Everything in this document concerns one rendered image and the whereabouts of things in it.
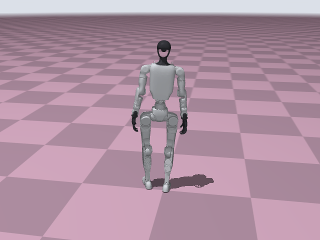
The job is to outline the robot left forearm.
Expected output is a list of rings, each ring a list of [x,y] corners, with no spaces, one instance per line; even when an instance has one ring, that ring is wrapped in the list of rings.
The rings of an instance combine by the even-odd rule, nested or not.
[[[143,100],[143,97],[139,95],[139,88],[136,88],[135,92],[135,98],[134,98],[134,104],[133,104],[133,110],[132,110],[132,115],[134,114],[134,111],[137,111],[137,115],[139,114],[139,109],[141,107],[141,103]]]

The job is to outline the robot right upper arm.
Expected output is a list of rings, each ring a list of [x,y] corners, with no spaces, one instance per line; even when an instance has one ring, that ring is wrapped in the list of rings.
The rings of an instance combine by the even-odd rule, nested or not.
[[[185,97],[185,72],[182,67],[174,66],[175,67],[175,74],[177,77],[177,96],[178,97]]]

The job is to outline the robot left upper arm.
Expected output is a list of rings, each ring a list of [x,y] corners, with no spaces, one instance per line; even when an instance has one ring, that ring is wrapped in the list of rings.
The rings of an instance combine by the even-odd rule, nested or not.
[[[139,94],[140,96],[143,96],[146,94],[146,83],[147,83],[147,78],[148,76],[146,76],[146,74],[148,74],[150,72],[150,68],[151,68],[151,64],[147,64],[147,65],[143,65],[140,69],[140,73],[139,73],[139,80],[138,80],[138,84],[139,84]]]

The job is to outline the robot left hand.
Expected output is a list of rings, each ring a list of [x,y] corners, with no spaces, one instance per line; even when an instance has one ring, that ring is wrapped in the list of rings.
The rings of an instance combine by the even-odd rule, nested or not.
[[[136,123],[136,118],[138,117],[138,112],[137,112],[137,111],[134,111],[131,116],[132,116],[133,130],[136,131],[136,132],[138,132],[138,128],[135,127],[135,125],[137,124],[137,123]]]

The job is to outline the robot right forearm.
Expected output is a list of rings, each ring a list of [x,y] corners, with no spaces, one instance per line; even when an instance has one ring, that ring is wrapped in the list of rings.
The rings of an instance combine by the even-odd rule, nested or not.
[[[183,118],[183,114],[186,113],[187,116],[188,116],[188,113],[187,113],[187,92],[186,90],[184,89],[184,94],[185,94],[185,97],[181,97],[179,99],[179,106],[180,106],[180,116]]]

